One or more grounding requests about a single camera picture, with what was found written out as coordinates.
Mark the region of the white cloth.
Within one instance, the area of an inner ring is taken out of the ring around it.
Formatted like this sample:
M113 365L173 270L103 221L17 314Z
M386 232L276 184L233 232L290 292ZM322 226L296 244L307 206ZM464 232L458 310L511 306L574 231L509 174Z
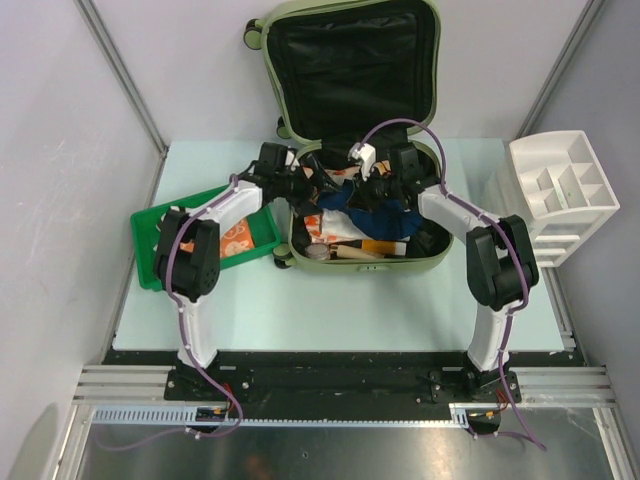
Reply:
M329 242L369 239L369 236L356 227L346 213L338 210L322 211L320 232L321 238Z

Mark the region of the navy blue cloth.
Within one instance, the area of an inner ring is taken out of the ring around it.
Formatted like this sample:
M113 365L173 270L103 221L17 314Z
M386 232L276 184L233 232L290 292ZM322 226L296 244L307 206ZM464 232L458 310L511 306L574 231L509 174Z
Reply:
M424 221L418 212L406 210L399 201L393 200L370 203L369 210L350 210L356 226L373 240L408 239L419 231Z

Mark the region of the olive green hard-shell suitcase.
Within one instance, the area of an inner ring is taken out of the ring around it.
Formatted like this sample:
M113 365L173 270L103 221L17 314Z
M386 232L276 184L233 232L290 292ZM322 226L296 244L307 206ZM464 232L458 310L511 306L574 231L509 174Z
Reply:
M391 150L406 144L417 148L429 174L440 172L439 156L413 140L436 111L439 38L438 13L426 1L290 1L249 21L244 32L246 46L265 57L281 111L278 135L296 140L297 152L315 154L325 170L358 167L348 152L364 141L376 149L374 172L382 177L390 172ZM331 253L315 261L305 248L316 243L302 215L289 209L288 243L273 252L281 268L426 271L453 243L447 230L423 218L416 234L399 240L407 243L405 257L350 260Z

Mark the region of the orange rabbit print cloth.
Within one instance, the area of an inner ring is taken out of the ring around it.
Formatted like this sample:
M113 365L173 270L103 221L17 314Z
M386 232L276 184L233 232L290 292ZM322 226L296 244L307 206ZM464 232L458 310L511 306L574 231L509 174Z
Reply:
M198 223L195 222L187 231L179 243L178 252L192 254L195 249L195 231ZM255 248L247 218L240 220L230 228L219 242L220 259L227 259Z

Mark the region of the floral tulip print cloth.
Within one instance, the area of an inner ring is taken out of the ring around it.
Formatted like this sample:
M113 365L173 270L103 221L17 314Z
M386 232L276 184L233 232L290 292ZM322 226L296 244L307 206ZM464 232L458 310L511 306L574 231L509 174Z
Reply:
M315 204L315 212L311 215L302 215L302 222L304 227L306 228L307 233L309 234L312 243L332 244L346 242L346 240L329 242L321 238L321 215L324 209L338 210L346 213L354 223L354 220L351 218L352 211L345 207L348 193L344 189L344 186L347 180L354 181L354 178L359 173L359 168L348 167L341 170L329 169L326 170L326 172L334 180L335 190L319 192L314 188L312 202Z

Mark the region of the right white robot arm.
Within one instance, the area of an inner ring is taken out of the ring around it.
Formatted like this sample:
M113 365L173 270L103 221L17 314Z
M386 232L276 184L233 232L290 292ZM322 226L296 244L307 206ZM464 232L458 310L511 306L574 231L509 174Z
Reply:
M477 314L461 388L469 399L484 401L496 391L497 381L505 379L514 316L528 305L539 270L524 220L498 217L455 194L447 185L444 148L438 150L438 174L420 165L417 148L410 144L391 150L390 172L384 177L374 172L380 158L372 145L355 143L348 158L360 168L362 190L376 199L405 200L463 243L466 281Z

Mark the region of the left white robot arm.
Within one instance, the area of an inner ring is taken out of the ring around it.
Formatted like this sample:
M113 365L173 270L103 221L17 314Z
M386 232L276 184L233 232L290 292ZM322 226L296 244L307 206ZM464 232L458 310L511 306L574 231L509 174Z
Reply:
M232 174L228 186L213 199L197 207L167 209L153 271L176 305L182 342L178 357L192 367L185 385L197 398L210 399L221 387L220 374L208 367L218 348L199 319L199 305L218 282L224 235L276 199L306 210L318 194L338 189L312 154L265 142L258 158Z

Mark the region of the orange yellow tube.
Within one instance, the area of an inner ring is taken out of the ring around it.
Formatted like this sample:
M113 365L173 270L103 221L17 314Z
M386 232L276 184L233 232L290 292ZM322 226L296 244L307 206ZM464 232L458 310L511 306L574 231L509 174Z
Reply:
M364 251L383 256L405 257L407 243L402 241L362 240Z

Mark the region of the green plastic tray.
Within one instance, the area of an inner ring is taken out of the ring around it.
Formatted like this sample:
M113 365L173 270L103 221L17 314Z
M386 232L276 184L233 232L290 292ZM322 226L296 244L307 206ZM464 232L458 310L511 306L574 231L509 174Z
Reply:
M211 201L216 195L225 190L226 186L205 190L200 193L172 200L151 208L138 211L131 215L130 224L133 236L134 251L140 286L145 290L158 292L162 290L162 282L153 272L155 250L160 231L157 224L170 206L176 205L195 208ZM246 263L272 253L280 244L281 235L269 207L247 217L247 226L253 240L253 248L234 256L221 256L221 269L226 270L242 263Z

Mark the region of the white plastic drawer organizer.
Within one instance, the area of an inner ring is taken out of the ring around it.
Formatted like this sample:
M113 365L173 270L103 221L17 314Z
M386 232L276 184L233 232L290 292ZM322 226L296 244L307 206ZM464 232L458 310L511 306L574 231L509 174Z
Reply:
M516 214L525 221L541 268L559 267L620 208L582 130L510 142L482 201L501 217Z

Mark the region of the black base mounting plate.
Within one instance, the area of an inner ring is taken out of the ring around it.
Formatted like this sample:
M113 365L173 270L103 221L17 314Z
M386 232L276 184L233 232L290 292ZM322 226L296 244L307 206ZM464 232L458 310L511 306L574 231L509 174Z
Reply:
M506 377L471 385L461 352L249 352L218 354L205 374L172 351L110 350L106 366L164 367L160 381L169 402L224 404L247 421L440 420L452 403L494 405L522 400L529 371L584 366L578 352L516 352Z

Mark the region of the right aluminium frame post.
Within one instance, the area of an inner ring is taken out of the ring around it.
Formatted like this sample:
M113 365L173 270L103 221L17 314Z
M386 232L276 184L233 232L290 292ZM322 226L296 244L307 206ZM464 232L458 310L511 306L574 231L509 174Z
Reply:
M569 70L575 56L586 41L598 18L607 6L606 0L589 0L576 20L570 34L556 58L542 88L536 96L524 121L520 125L514 138L519 139L530 135L543 117L547 107Z

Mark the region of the aluminium frame post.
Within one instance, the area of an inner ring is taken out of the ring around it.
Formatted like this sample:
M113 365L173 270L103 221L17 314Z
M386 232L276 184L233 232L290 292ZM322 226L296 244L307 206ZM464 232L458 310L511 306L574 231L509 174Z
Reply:
M598 18L607 6L606 0L589 0L576 20L570 34L556 58L542 88L536 96L524 121L520 125L514 138L519 139L530 135L543 117L547 107L569 70L575 56L586 41Z
M145 134L151 141L154 149L161 158L165 158L168 145L163 139L160 130L153 119L151 111L143 98L129 68L124 61L120 49L116 45L106 22L94 1L75 0L74 4L85 22L89 32L94 38L100 52L104 56L116 82L120 86L125 98L129 102L134 115L140 122Z

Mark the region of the left aluminium frame post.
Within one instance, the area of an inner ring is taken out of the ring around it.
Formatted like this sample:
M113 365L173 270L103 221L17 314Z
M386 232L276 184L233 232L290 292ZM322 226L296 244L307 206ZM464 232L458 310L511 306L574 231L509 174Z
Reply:
M153 119L151 111L143 98L129 68L124 61L120 49L116 45L106 22L94 1L75 0L74 4L85 22L89 32L94 38L100 52L104 56L116 82L120 86L125 98L129 102L134 115L140 122L145 134L151 141L154 149L161 158L165 158L168 145L163 139L160 130Z

